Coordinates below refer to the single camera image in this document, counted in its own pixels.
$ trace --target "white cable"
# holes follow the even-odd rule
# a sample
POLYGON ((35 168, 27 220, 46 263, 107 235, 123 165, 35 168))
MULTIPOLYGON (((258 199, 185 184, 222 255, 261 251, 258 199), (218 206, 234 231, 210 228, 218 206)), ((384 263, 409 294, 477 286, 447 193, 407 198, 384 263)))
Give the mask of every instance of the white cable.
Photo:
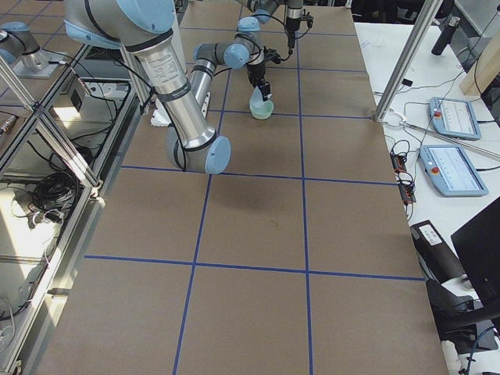
POLYGON ((0 338, 3 339, 3 338, 5 338, 5 336, 3 335, 4 332, 6 330, 8 330, 9 328, 12 329, 12 337, 10 338, 9 343, 5 344, 5 346, 3 348, 0 348, 0 353, 3 353, 9 347, 9 345, 11 345, 12 342, 14 341, 14 337, 16 336, 16 322, 14 321, 13 307, 10 305, 9 300, 4 299, 4 298, 0 298, 0 301, 3 301, 9 307, 10 320, 12 322, 12 326, 8 326, 8 327, 4 328, 3 330, 0 330, 0 338))

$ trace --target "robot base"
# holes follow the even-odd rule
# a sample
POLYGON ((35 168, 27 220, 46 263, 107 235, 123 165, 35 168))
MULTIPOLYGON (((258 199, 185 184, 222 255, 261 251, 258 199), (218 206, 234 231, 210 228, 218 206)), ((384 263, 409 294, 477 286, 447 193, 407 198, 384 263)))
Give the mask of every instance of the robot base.
MULTIPOLYGON (((57 55, 55 53, 51 52, 45 52, 48 56, 48 61, 51 63, 57 63, 58 61, 61 61, 64 59, 63 56, 57 55)), ((47 80, 48 78, 51 77, 51 75, 55 72, 55 69, 59 66, 59 64, 51 64, 49 63, 48 66, 38 72, 34 72, 33 70, 29 70, 24 66, 24 63, 22 60, 20 60, 12 70, 14 70, 14 73, 19 77, 19 78, 33 78, 33 79, 41 79, 41 80, 47 80)))

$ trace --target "black computer monitor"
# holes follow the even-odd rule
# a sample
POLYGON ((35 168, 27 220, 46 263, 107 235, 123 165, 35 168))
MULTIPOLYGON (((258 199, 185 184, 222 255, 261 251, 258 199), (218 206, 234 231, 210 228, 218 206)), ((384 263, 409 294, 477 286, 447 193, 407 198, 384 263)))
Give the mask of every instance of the black computer monitor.
MULTIPOLYGON (((435 280, 428 280, 427 291, 441 340, 453 341, 462 354, 492 323, 500 330, 500 198, 458 229, 452 242, 480 302, 435 280)), ((497 348, 493 331, 481 337, 477 350, 497 348)))
POLYGON ((490 319, 500 330, 500 198, 458 229, 452 243, 484 306, 472 319, 490 319))

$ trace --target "white table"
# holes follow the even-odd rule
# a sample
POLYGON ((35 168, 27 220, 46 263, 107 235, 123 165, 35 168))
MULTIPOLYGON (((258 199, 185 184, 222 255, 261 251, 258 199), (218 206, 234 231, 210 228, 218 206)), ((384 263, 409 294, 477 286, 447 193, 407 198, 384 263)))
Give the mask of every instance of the white table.
MULTIPOLYGON (((359 36, 363 58, 365 59, 366 69, 370 75, 372 89, 374 92, 382 92, 398 61, 405 41, 409 36, 411 26, 357 23, 356 30, 359 36)), ((439 34, 440 31, 438 27, 431 27, 429 29, 405 78, 413 81, 414 88, 421 86, 436 86, 459 76, 458 79, 455 83, 449 82, 440 87, 413 89, 406 93, 398 94, 391 104, 394 111, 403 113, 405 103, 407 102, 429 102, 429 99, 434 96, 444 97, 448 91, 449 93, 446 98, 478 99, 478 97, 467 97, 460 91, 459 84, 466 74, 460 74, 462 67, 449 47, 445 49, 441 56, 435 56, 430 53, 439 34)), ((380 96, 375 95, 375 99, 378 102, 380 96)), ((473 107, 478 120, 493 120, 491 114, 481 100, 473 102, 473 107)), ((409 123, 419 127, 425 128, 429 123, 427 105, 408 104, 406 106, 406 116, 409 123)), ((387 115, 384 120, 395 125, 398 124, 399 119, 394 115, 387 115)), ((500 129, 498 125, 496 123, 481 124, 480 130, 482 139, 472 143, 481 148, 500 153, 500 129)), ((419 139, 423 137, 423 133, 415 130, 408 131, 419 139)), ((387 136, 393 137, 396 141, 401 139, 408 140, 411 145, 411 150, 417 150, 420 146, 420 143, 416 139, 410 137, 402 129, 395 129, 388 125, 384 125, 384 132, 387 136)), ((387 146, 389 148, 392 147, 393 143, 394 142, 387 137, 387 146)), ((423 143, 425 145, 440 145, 446 142, 428 134, 423 143)), ((405 151, 405 149, 401 147, 397 148, 395 151, 405 151)), ((466 153, 476 168, 489 168, 500 165, 500 160, 494 161, 469 150, 466 150, 466 153)), ((500 196, 500 170, 480 174, 489 190, 489 194, 484 197, 443 198, 432 186, 425 171, 416 160, 417 153, 412 152, 409 154, 406 163, 407 170, 416 178, 416 203, 413 205, 414 212, 409 221, 409 225, 424 220, 430 220, 439 230, 448 245, 453 248, 451 235, 484 207, 500 196)), ((458 282, 449 282, 446 286, 457 295, 470 293, 458 282)), ((479 373, 480 371, 500 372, 500 351, 479 353, 474 355, 474 358, 477 362, 473 364, 470 371, 471 374, 479 373)))

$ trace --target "brown cardboard table surface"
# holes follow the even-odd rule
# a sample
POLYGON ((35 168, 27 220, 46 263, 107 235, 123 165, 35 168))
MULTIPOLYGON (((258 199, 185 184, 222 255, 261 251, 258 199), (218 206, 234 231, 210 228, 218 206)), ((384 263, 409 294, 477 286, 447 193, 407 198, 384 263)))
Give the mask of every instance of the brown cardboard table surface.
MULTIPOLYGON (((244 70, 216 76, 222 175, 172 169, 139 125, 40 375, 445 375, 425 283, 348 10, 271 66, 254 120, 244 70)), ((196 44, 232 39, 236 3, 192 2, 196 44)), ((278 24, 268 47, 286 51, 278 24)))

